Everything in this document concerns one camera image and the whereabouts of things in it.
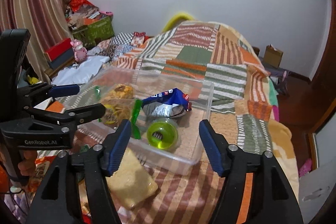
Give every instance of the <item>green fabric bin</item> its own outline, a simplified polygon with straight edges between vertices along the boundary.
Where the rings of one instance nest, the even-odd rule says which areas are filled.
[[[99,42],[114,36],[111,17],[104,17],[90,25],[81,26],[72,31],[72,35],[83,42],[84,47],[95,47]]]

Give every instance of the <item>blue snack wrapper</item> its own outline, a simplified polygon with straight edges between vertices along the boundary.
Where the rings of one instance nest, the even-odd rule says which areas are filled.
[[[175,88],[142,100],[146,116],[177,118],[191,110],[189,95]]]

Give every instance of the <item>pink shoe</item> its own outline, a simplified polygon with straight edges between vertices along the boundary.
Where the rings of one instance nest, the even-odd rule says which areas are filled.
[[[303,177],[304,175],[308,174],[311,171],[313,162],[311,159],[307,159],[304,165],[299,170],[299,178]]]

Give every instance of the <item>finger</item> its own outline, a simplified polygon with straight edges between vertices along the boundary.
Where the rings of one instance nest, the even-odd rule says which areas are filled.
[[[21,175],[23,176],[33,176],[35,174],[35,167],[27,170],[21,170]]]
[[[27,160],[36,160],[36,158],[37,158],[37,151],[32,151],[32,150],[30,150],[30,151],[29,150],[23,151],[23,156]]]
[[[32,161],[32,160],[23,160],[17,166],[19,167],[19,169],[21,171],[25,171],[25,170],[28,170],[30,168],[35,168],[36,167],[35,162]]]

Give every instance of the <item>pink bear figurine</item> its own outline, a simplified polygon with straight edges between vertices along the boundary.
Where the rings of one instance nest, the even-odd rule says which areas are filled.
[[[83,43],[80,40],[75,39],[70,42],[73,52],[75,53],[75,60],[78,63],[82,63],[87,58],[87,50],[83,47]]]

